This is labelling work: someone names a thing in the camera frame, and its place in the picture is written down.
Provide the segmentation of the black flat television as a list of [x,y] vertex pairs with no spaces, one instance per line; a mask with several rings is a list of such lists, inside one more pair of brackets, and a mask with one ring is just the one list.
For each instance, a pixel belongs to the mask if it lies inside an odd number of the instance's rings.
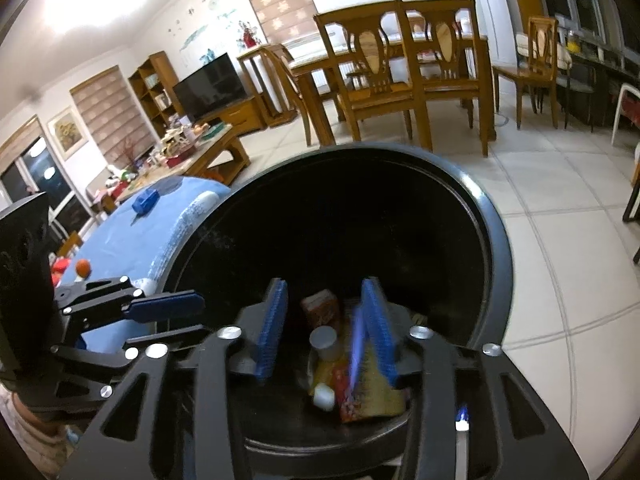
[[217,56],[179,81],[174,85],[174,93],[184,114],[192,120],[202,119],[248,97],[228,53]]

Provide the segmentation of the orange fruit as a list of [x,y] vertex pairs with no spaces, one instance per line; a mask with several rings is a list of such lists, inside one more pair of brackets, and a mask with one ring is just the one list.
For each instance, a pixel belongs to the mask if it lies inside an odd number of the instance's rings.
[[92,272],[92,266],[88,259],[78,259],[75,264],[75,271],[78,278],[86,280]]

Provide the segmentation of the wooden dining chair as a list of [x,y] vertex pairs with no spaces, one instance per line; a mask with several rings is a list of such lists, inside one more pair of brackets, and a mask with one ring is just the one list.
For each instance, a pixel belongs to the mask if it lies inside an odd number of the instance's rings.
[[401,0],[398,22],[413,95],[421,104],[465,102],[468,122],[480,122],[480,149],[487,156],[494,113],[475,0]]
[[[331,66],[337,70],[337,75],[343,81],[340,102],[352,140],[361,140],[360,124],[365,120],[400,113],[405,118],[408,136],[417,134],[420,147],[431,151],[433,140],[426,104],[419,103],[413,95],[410,74],[406,82],[396,81],[392,74],[392,42],[384,30],[383,20],[389,15],[396,18],[401,54],[407,62],[398,22],[400,2],[401,0],[386,0],[350,6],[317,14],[314,16],[314,22],[326,47]],[[350,90],[343,79],[341,66],[345,61],[340,58],[329,37],[329,29],[334,26],[340,26],[346,35],[347,61],[363,76],[364,86],[360,89]]]

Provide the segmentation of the white plastic chair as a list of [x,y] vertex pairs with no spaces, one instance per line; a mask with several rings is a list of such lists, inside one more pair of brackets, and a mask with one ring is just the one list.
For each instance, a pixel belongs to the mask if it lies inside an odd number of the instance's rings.
[[633,125],[639,127],[640,90],[632,84],[622,84],[618,94],[614,122],[612,128],[611,144],[615,144],[618,129],[620,128],[620,118],[626,117]]

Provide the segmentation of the red barcode carton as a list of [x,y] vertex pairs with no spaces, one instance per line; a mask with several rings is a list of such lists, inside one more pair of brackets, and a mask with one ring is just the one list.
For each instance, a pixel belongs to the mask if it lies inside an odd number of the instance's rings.
[[329,289],[322,289],[304,298],[302,308],[313,330],[320,326],[330,326],[337,333],[341,333],[343,322],[340,306],[336,296]]

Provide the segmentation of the white floor air conditioner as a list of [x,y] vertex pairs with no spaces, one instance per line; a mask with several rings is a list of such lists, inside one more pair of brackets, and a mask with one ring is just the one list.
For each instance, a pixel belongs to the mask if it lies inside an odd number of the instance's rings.
[[483,14],[482,31],[488,38],[492,62],[513,65],[516,62],[514,30],[506,0],[477,0]]

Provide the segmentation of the far wooden chair by radiator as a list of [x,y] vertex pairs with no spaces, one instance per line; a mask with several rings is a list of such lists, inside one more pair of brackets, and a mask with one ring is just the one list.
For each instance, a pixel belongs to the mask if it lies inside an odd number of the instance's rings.
[[[324,102],[334,104],[340,122],[344,122],[346,117],[340,102],[343,81],[331,66],[329,57],[323,53],[294,60],[283,44],[267,44],[262,47],[262,53],[276,70],[286,99],[302,116],[307,145],[311,146],[312,132],[322,148],[334,145],[335,136],[326,116]],[[318,89],[312,76],[315,72],[323,73],[329,86],[327,92],[321,93]]]

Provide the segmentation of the wooden dining table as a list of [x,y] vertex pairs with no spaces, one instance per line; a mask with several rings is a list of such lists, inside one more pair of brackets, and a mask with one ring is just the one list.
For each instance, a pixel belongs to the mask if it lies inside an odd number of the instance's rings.
[[355,140],[360,139],[360,120],[413,110],[420,120],[421,146],[431,151],[433,143],[426,103],[459,100],[465,104],[469,120],[480,122],[480,144],[483,155],[487,156],[488,144],[497,139],[488,40],[483,36],[463,37],[458,45],[459,55],[454,61],[457,77],[426,80],[421,76],[418,59],[413,53],[426,50],[428,45],[418,40],[408,56],[408,84],[393,81],[390,72],[390,62],[405,55],[400,39],[389,42],[368,58],[349,50],[329,50],[322,55],[293,61],[290,69],[319,143],[331,146],[335,138],[323,98],[312,78],[317,70],[324,73],[330,88],[336,92],[338,119],[349,125]]

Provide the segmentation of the blue plastic bag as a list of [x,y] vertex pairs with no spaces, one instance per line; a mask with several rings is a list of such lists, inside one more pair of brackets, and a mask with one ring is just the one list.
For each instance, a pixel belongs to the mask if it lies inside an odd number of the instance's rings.
[[138,217],[146,216],[157,204],[160,193],[156,188],[142,190],[134,199],[131,207]]

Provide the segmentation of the red cartoon milk carton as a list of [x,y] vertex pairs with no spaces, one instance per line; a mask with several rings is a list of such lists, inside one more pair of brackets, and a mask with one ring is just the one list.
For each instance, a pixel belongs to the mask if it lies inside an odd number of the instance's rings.
[[340,411],[341,421],[344,424],[356,422],[360,419],[360,402],[355,390],[350,386],[348,366],[337,363],[332,372],[332,388],[335,392],[335,400]]

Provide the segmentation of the wooden tv cabinet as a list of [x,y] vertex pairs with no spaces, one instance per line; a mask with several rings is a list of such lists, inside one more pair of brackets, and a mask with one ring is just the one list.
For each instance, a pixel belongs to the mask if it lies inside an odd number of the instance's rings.
[[217,122],[224,122],[232,127],[232,131],[237,136],[244,136],[244,134],[267,128],[255,98],[247,98],[234,102],[221,110],[214,110],[196,122],[199,125],[209,124],[210,126]]

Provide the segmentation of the near wooden dining chair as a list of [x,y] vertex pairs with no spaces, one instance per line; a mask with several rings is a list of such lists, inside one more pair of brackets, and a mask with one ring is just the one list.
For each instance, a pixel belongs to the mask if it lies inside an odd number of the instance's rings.
[[[410,74],[406,82],[396,81],[392,74],[392,42],[384,30],[383,20],[389,15],[396,18],[401,54],[407,62],[398,22],[400,2],[401,0],[386,0],[350,6],[317,14],[314,16],[314,22],[326,47],[331,66],[337,70],[337,75],[343,81],[340,102],[352,140],[361,140],[360,124],[365,120],[400,113],[405,118],[408,136],[417,134],[420,147],[431,151],[433,140],[426,104],[419,103],[413,95]],[[340,26],[346,35],[347,61],[363,76],[364,86],[360,89],[350,90],[343,79],[341,66],[345,61],[340,58],[329,37],[329,29],[334,26]]]

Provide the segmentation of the red tissue box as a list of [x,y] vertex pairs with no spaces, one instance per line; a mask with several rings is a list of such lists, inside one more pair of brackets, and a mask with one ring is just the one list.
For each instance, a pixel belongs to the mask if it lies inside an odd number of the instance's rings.
[[191,156],[193,156],[196,152],[196,147],[194,145],[190,146],[190,148],[186,148],[182,152],[177,155],[168,156],[166,158],[166,165],[168,168],[174,168],[185,162]]

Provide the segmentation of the wooden bookshelf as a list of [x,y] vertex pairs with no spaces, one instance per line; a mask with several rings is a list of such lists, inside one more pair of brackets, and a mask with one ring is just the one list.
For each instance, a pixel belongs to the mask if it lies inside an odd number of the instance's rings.
[[128,78],[142,110],[162,138],[171,122],[184,115],[174,87],[179,79],[164,51],[151,54]]

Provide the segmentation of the small wooden side chair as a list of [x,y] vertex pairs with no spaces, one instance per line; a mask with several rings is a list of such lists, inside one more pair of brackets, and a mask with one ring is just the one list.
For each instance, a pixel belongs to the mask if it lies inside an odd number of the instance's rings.
[[523,117],[523,89],[547,89],[551,104],[551,119],[554,128],[559,127],[556,109],[556,78],[558,78],[558,27],[556,18],[531,16],[528,20],[526,67],[492,66],[494,75],[495,108],[499,110],[499,79],[510,80],[515,86],[515,122],[521,128]]

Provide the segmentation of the wooden plant stand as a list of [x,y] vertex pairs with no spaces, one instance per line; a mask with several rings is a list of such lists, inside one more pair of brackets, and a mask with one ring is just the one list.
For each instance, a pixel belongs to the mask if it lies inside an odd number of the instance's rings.
[[292,122],[297,117],[297,110],[288,104],[280,79],[273,62],[267,53],[281,55],[285,62],[292,62],[293,57],[283,44],[262,44],[252,47],[236,60],[241,67],[245,85],[252,94],[262,121],[267,127],[277,127]]

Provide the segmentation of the black round trash bin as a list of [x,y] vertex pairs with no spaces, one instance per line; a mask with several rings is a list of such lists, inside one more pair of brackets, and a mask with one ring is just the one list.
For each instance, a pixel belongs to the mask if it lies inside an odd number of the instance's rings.
[[219,328],[275,278],[288,285],[288,312],[273,374],[230,396],[260,474],[348,474],[406,442],[405,416],[344,425],[299,387],[310,350],[305,298],[328,290],[346,311],[376,278],[389,302],[468,348],[502,341],[512,304],[509,239],[488,193],[449,160],[405,144],[322,148],[258,174],[178,248],[160,288],[200,294],[202,323]]

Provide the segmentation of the framed sunflower picture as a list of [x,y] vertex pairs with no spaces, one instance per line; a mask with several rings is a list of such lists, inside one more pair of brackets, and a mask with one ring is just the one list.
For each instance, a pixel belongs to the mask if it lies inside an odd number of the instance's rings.
[[88,134],[73,107],[66,107],[47,122],[51,141],[63,160],[77,153],[88,143]]

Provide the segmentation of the tall green white carton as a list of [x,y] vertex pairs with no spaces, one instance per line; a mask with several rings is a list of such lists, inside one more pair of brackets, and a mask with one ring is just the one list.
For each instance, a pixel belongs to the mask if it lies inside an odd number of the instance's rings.
[[[348,366],[350,379],[350,362],[344,359],[341,363]],[[360,402],[360,419],[375,417],[395,417],[406,410],[406,395],[400,390],[392,388],[378,370],[372,344],[364,346],[363,356],[355,387],[356,396]]]

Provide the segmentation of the wooden coffee table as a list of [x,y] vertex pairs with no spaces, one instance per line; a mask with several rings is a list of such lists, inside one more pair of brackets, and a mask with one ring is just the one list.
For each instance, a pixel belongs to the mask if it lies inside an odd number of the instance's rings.
[[194,152],[176,166],[166,162],[138,177],[117,197],[122,204],[142,188],[170,176],[197,177],[231,184],[242,170],[250,166],[250,158],[232,125],[226,125],[211,139],[195,144]]

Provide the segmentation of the blue star tablecloth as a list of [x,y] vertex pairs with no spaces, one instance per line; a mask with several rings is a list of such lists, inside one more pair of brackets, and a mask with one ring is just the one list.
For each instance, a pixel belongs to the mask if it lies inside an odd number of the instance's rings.
[[79,280],[76,262],[86,259],[91,266],[91,281],[126,275],[145,292],[158,292],[169,272],[171,258],[231,194],[231,188],[216,180],[192,177],[163,178],[152,188],[160,194],[152,210],[138,216],[133,198],[118,206],[70,260],[62,285]]

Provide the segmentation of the red pillow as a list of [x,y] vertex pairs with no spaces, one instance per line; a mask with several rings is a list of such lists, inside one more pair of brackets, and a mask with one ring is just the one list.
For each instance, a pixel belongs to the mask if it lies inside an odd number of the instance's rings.
[[56,258],[55,262],[52,263],[51,278],[52,278],[52,283],[54,287],[58,286],[58,284],[61,283],[63,274],[66,272],[66,270],[70,267],[71,264],[72,264],[71,258],[62,258],[62,257]]

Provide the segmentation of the green gum canister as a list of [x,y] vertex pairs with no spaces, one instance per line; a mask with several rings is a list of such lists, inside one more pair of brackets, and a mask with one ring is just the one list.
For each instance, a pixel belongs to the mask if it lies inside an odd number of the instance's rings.
[[315,328],[309,335],[309,343],[322,361],[334,362],[341,355],[337,332],[332,326]]

